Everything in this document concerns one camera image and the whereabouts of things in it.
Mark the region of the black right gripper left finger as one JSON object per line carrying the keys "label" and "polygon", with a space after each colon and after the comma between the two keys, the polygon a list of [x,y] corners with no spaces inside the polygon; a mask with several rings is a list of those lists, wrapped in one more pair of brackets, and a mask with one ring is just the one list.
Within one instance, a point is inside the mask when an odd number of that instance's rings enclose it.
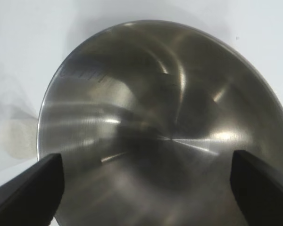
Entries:
{"label": "black right gripper left finger", "polygon": [[49,154],[0,186],[0,226],[48,226],[65,189],[62,157]]}

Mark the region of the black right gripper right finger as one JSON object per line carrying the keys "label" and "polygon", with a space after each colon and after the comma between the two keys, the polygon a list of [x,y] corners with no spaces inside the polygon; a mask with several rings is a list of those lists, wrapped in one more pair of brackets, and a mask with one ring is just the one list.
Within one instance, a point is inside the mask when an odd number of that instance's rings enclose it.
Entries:
{"label": "black right gripper right finger", "polygon": [[230,185],[250,226],[283,226],[283,174],[244,150],[232,157]]}

